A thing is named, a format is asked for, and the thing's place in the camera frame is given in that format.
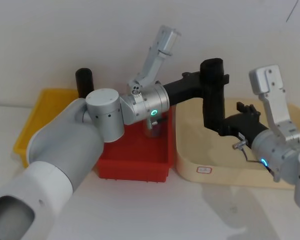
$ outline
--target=wooden tray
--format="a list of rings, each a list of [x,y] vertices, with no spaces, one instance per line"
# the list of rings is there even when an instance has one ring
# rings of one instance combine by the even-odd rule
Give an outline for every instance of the wooden tray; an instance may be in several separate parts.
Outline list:
[[[254,104],[261,112],[260,122],[268,126],[264,107],[257,99],[225,100],[225,116],[238,113],[236,103]],[[186,180],[192,182],[237,185],[251,187],[271,187],[292,189],[284,181],[276,183],[271,174],[260,163],[247,162],[240,150],[232,145],[239,140],[233,136],[219,136],[203,124],[203,100],[194,98],[176,107],[176,169]],[[289,104],[292,121],[300,129],[300,108]],[[252,151],[245,147],[249,160],[255,160]]]

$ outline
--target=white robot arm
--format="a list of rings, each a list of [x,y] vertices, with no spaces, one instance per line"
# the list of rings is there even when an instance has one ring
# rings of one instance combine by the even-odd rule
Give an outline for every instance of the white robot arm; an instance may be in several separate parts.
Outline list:
[[[124,125],[151,118],[170,106],[203,97],[204,81],[228,79],[222,59],[204,61],[204,71],[140,89],[143,98],[97,89],[73,101],[40,129],[27,147],[29,167],[0,188],[0,240],[44,240],[73,192],[96,164],[104,143],[124,134]]]
[[[159,69],[167,56],[172,56],[172,47],[181,34],[173,28],[162,25],[149,48],[142,71],[128,83],[129,91],[141,89],[154,83]]]
[[[295,185],[294,200],[300,207],[300,131],[291,121],[278,65],[249,73],[253,93],[263,102],[268,130],[252,142],[252,152],[270,170],[273,180]]]

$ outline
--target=small label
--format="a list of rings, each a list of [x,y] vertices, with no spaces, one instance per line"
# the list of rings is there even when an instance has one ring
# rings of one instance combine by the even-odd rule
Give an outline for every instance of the small label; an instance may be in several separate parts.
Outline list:
[[[241,139],[241,140],[245,140],[245,136],[243,136],[243,134],[241,132],[238,133],[238,137]]]
[[[196,169],[196,172],[198,174],[210,174],[212,172],[212,168],[211,167],[206,167],[206,166],[199,166]]]

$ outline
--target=black cylinder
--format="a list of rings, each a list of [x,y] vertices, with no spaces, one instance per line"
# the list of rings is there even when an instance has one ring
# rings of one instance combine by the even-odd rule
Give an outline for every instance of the black cylinder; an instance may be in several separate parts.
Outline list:
[[[200,65],[203,122],[206,128],[216,132],[225,119],[224,85],[229,82],[229,76],[224,73],[224,61],[221,58],[208,59]]]
[[[95,90],[92,71],[89,68],[80,68],[75,72],[76,88],[79,98],[86,98],[89,93]]]

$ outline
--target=yellow tray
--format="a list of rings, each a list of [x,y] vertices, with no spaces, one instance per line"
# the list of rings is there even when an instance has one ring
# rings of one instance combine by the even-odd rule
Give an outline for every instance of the yellow tray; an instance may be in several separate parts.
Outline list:
[[[267,126],[261,101],[255,99],[225,100],[225,116],[238,113],[236,103],[254,104],[261,112],[260,122]],[[247,162],[243,153],[233,150],[232,144],[239,140],[234,136],[219,136],[204,127],[203,100],[194,98],[176,106],[175,134],[177,160],[176,169],[192,182],[250,187],[272,187],[290,189],[284,181],[276,183],[271,174],[260,164]],[[300,129],[300,108],[289,104],[291,119]],[[255,160],[251,150],[245,147],[249,160]]]
[[[77,98],[78,91],[75,89],[50,88],[41,91],[30,116],[13,146],[13,151],[20,155],[25,168],[28,166],[26,150],[31,137]]]

